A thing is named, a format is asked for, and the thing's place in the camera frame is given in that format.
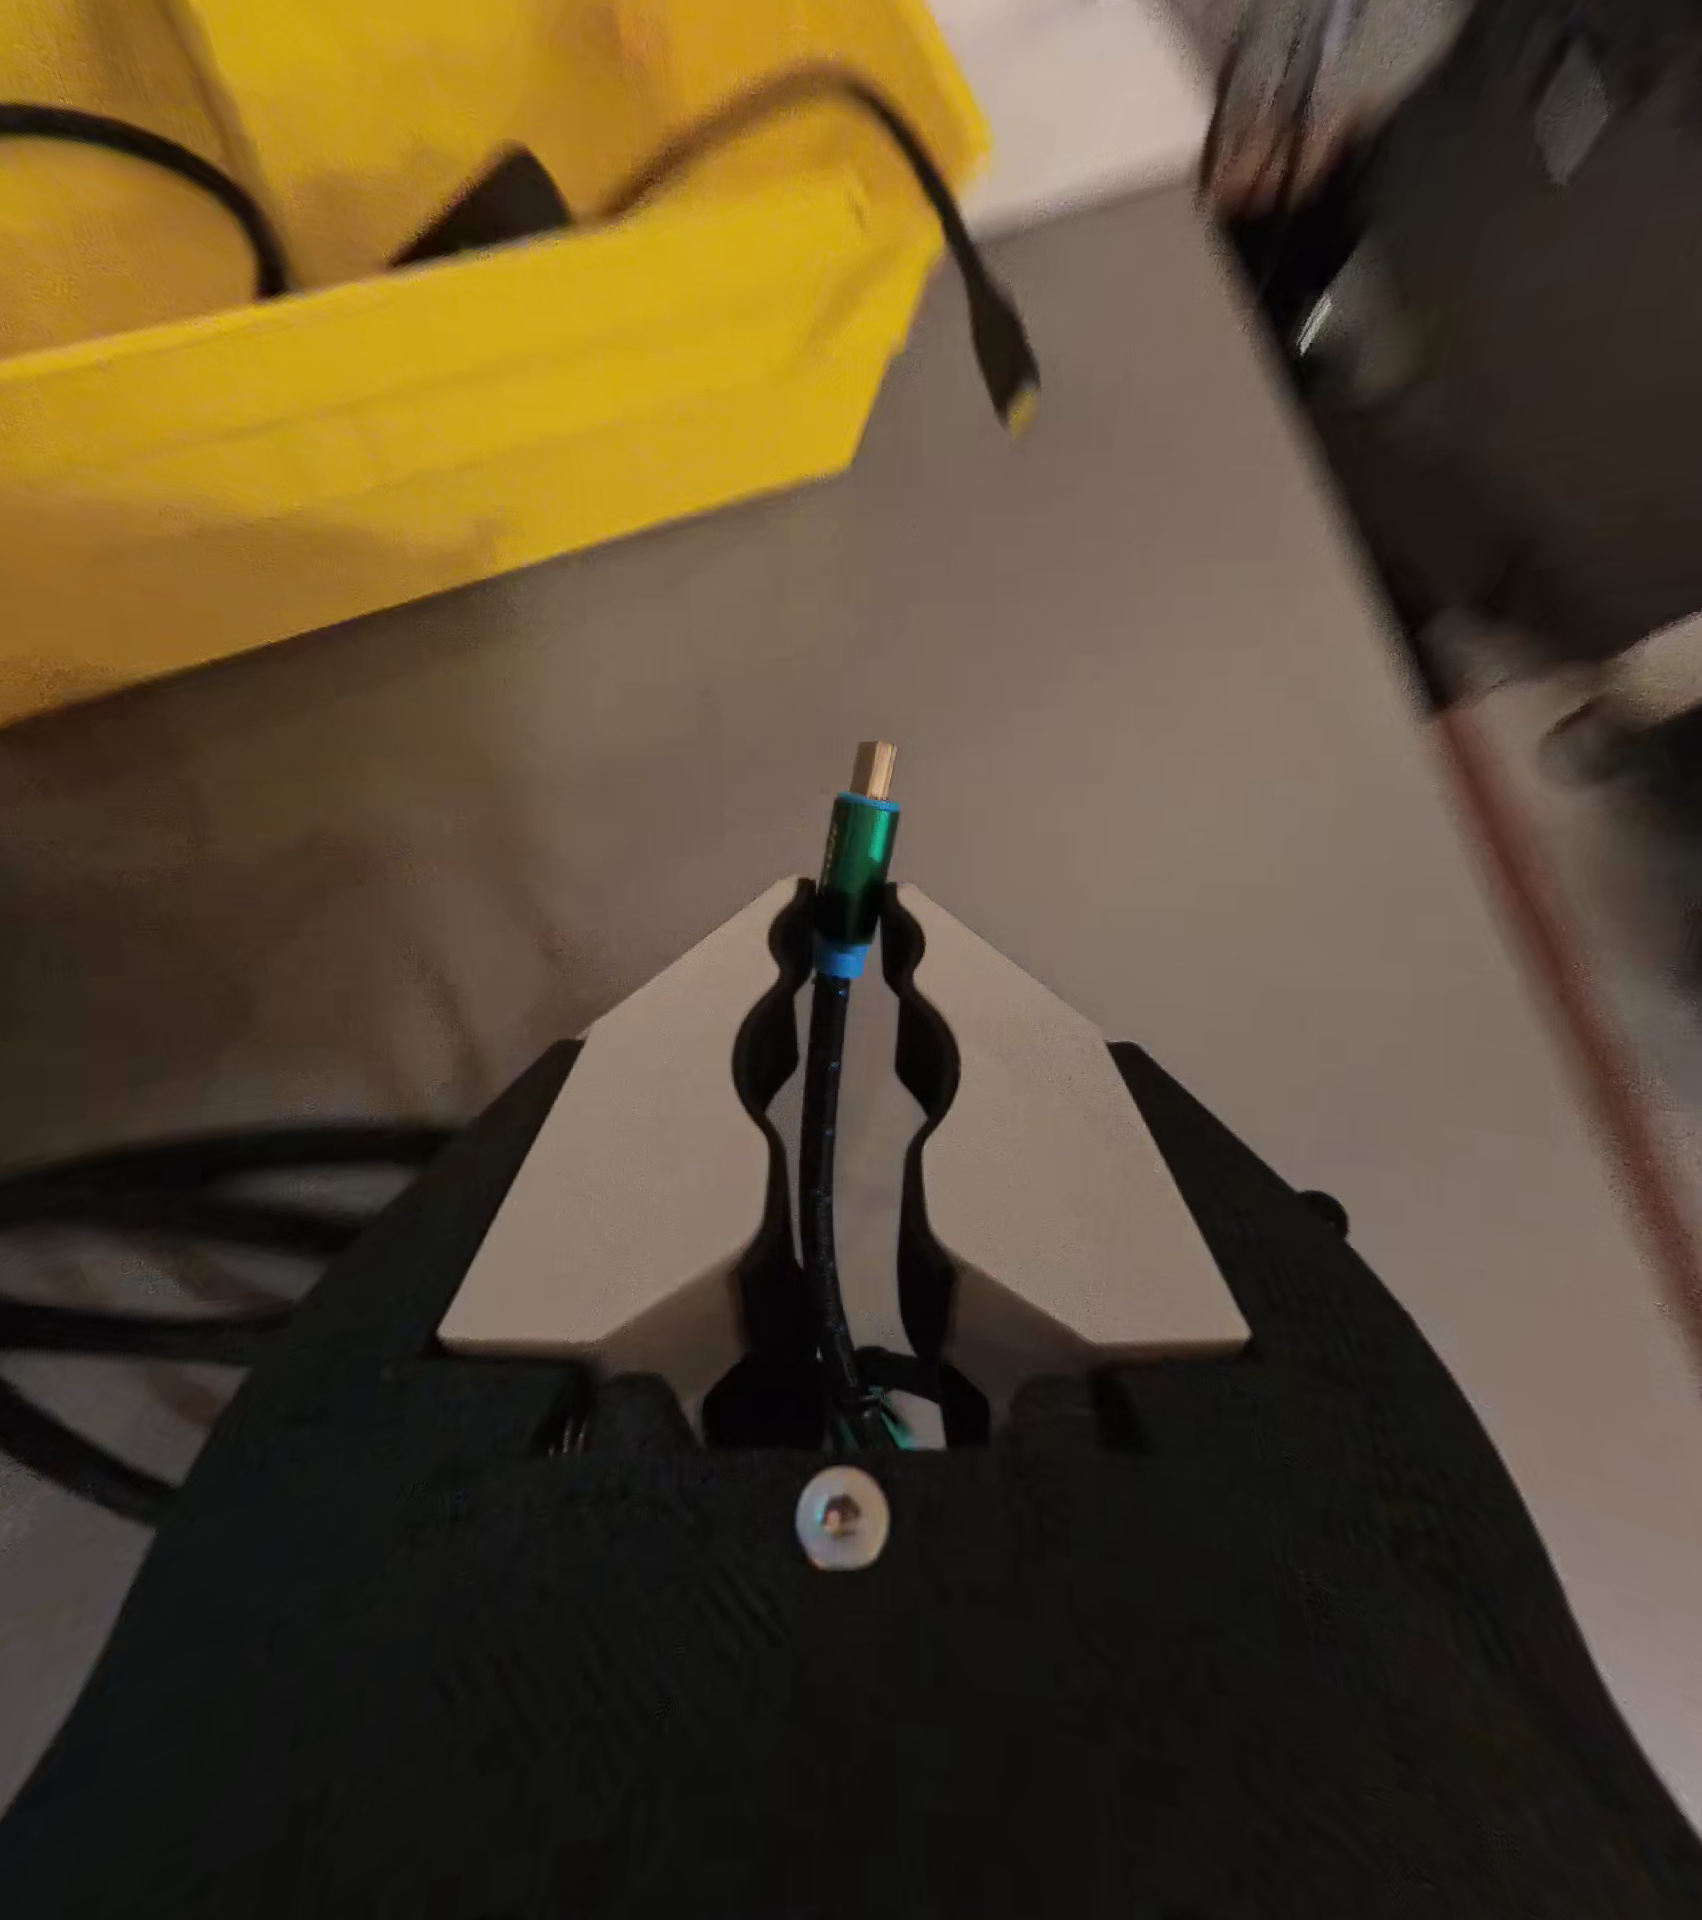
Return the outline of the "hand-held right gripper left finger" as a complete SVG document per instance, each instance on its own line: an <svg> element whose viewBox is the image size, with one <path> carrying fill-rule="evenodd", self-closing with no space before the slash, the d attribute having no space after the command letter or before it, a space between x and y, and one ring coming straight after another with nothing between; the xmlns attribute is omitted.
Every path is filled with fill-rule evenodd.
<svg viewBox="0 0 1702 1920"><path fill-rule="evenodd" d="M771 884L600 1017L472 1254L456 1357L656 1373L698 1404L811 1357L777 1096L799 1075L811 884Z"/></svg>

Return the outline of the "yellow bin with black divider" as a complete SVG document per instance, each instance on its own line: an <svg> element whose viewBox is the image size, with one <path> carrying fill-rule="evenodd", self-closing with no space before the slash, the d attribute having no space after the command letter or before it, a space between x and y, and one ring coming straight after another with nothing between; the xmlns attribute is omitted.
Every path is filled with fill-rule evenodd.
<svg viewBox="0 0 1702 1920"><path fill-rule="evenodd" d="M0 4L0 730L839 474L988 119L925 4ZM389 270L505 145L576 229Z"/></svg>

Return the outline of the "black divider panel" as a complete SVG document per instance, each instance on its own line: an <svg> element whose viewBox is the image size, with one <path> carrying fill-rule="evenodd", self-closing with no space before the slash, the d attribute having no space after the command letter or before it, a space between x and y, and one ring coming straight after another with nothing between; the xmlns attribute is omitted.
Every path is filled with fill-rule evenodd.
<svg viewBox="0 0 1702 1920"><path fill-rule="evenodd" d="M540 156L505 145L496 159L400 254L389 270L494 254L576 229L576 212Z"/></svg>

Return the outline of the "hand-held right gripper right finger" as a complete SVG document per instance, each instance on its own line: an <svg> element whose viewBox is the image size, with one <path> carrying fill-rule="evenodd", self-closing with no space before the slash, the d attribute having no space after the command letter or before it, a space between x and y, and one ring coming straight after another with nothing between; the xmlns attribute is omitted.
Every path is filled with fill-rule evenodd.
<svg viewBox="0 0 1702 1920"><path fill-rule="evenodd" d="M896 1308L984 1396L1217 1359L1247 1318L1101 1036L919 885L882 903L904 1154Z"/></svg>

